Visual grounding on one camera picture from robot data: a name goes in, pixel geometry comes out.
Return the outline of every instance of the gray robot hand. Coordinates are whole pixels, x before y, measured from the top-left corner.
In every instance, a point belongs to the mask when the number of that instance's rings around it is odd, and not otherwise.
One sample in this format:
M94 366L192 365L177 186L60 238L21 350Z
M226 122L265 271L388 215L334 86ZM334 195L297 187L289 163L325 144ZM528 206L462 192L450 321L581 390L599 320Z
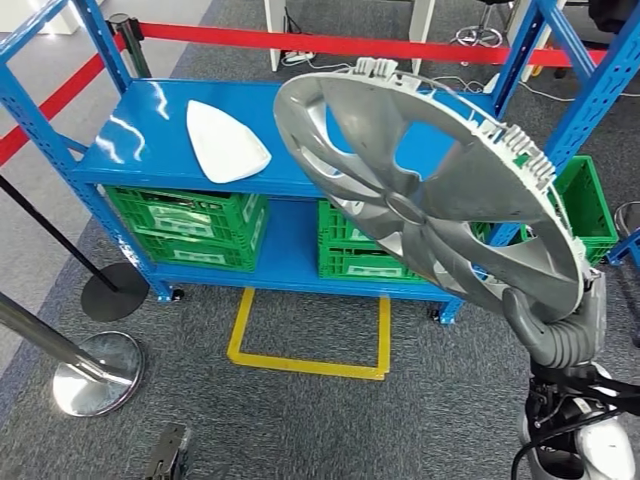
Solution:
M524 293L514 288L503 293L504 316L539 365L567 368L592 360L602 347L607 325L605 274L592 272L582 302L565 319L545 323L531 312Z

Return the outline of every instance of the chrome stanchion base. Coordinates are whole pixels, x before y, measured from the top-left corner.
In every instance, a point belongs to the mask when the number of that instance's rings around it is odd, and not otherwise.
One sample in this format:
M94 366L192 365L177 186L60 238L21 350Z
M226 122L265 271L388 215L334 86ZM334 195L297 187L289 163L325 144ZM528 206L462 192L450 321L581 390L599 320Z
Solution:
M112 292L98 277L91 277L82 290L82 311L96 322L112 322L131 315L144 302L149 284L131 263L115 263L101 270L118 287Z
M122 406L135 392L144 370L140 345L125 333L99 333L78 346L100 364L119 370L119 376L130 382L95 382L60 364L54 376L54 399L60 410L74 417L104 415Z
M640 202L627 202L620 205L614 215L616 230L625 239L640 228Z

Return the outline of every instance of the blue shelf board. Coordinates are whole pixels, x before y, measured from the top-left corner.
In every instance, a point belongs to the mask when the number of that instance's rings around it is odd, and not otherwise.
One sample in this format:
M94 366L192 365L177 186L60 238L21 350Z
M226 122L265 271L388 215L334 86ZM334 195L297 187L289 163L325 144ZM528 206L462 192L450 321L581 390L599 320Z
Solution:
M96 141L74 169L87 183L205 191L257 192L269 195L321 197L286 150L273 119L279 84L135 80L102 127ZM443 102L469 116L470 109L454 97ZM490 95L461 93L487 112ZM260 173L223 185L207 179L196 160L186 130L186 106L198 100L225 111L257 135L272 158ZM329 136L349 151L329 115ZM453 140L425 124L414 124L398 145L396 161L423 176L432 172Z
M198 283L337 295L389 295L448 302L456 297L424 282L339 280L318 276L317 203L270 200L270 217L255 272L158 264L154 276L172 285Z

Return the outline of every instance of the blue metal shelf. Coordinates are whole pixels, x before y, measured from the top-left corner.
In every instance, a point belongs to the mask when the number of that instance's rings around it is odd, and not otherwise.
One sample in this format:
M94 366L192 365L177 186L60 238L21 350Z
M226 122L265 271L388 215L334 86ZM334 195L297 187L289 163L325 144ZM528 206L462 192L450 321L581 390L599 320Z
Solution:
M255 272L158 264L154 275L170 283L252 286L338 295L389 295L447 302L456 297L428 282L340 280L318 276L317 203L271 200L271 213Z
M68 148L78 148L58 135L11 72L7 61L63 6L50 0L18 30L0 42L0 102L39 148L80 200L94 215L125 255L135 265L159 300L168 301L168 282L256 287L339 293L389 294L392 297L445 302L441 321L451 323L461 301L429 284L359 282L319 279L316 274L315 210L312 203L294 197L319 197L289 156L275 128L272 111L278 85L186 80L132 80L109 34L94 0L73 0L97 49L122 95L85 157L76 162ZM491 95L463 93L488 113L502 117L518 85L543 27L548 23L574 62L583 89L548 140L545 151L558 171L578 149L614 104L640 66L640 5L611 43L605 59L595 67L573 28L558 10L555 0L533 0L525 15L506 63ZM186 126L187 102L199 100L226 111L260 137L272 153L264 171L224 185L207 180L195 160ZM441 99L468 116L468 107L446 94ZM348 151L335 124L329 134ZM414 125L397 152L398 163L423 176L435 168L451 139L426 125ZM256 192L288 196L272 201L272 220L253 274L174 265L155 265L97 189L97 184ZM517 227L500 225L489 237L492 245L505 245Z
M273 119L279 84L134 80L74 169L88 183L153 186L191 190L256 192L268 195L322 197L287 151ZM491 111L485 94L463 94ZM449 95L452 108L468 116L470 109ZM272 158L265 170L247 179L217 185L207 179L193 153L186 130L186 106L198 100L226 112L253 130ZM329 135L348 151L337 126L329 118ZM423 175L435 168L451 147L445 134L424 124L412 126L399 145L398 162Z

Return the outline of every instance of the black stanchion base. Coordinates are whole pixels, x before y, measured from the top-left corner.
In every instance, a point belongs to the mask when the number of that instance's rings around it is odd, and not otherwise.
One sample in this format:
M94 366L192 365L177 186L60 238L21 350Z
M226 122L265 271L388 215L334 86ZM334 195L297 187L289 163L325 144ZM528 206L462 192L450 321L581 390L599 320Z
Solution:
M125 318L142 305L149 284L131 263L115 263L101 270L118 287L112 292L97 277L91 277L85 285L80 304L91 320L112 322Z

